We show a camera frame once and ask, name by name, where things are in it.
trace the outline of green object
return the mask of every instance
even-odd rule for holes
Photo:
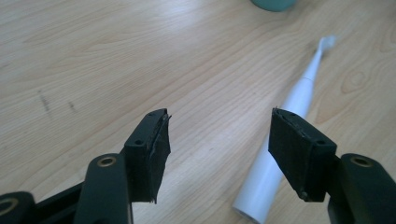
[[[268,11],[284,11],[294,5],[296,0],[251,0],[251,2]]]

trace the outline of table surface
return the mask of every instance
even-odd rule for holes
[[[307,120],[396,178],[396,2],[299,0],[274,13],[248,0],[2,0],[0,193],[39,202],[119,152],[138,122],[173,116],[158,204],[135,223],[249,223],[232,209],[249,166],[319,39]],[[285,179],[267,223],[330,223]]]

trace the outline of white toothbrush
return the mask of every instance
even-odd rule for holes
[[[288,98],[281,106],[282,109],[289,110],[302,118],[306,117],[311,105],[320,58],[324,51],[334,46],[334,43],[335,36],[333,35],[320,39],[314,58],[291,89]],[[256,223],[264,223],[282,175],[276,161],[268,152],[268,136],[266,136],[262,149],[233,203],[233,208]]]

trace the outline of teal cup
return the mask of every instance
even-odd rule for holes
[[[284,11],[293,6],[296,0],[251,0],[251,2],[268,11]]]

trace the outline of wood grain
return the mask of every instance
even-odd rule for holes
[[[170,155],[158,204],[135,223],[249,223],[232,209],[270,113],[334,34],[308,121],[380,161],[396,179],[396,2],[298,0],[273,13],[248,0],[0,2],[0,193],[37,201],[119,152],[167,107]],[[329,223],[326,203],[283,180],[268,223]]]

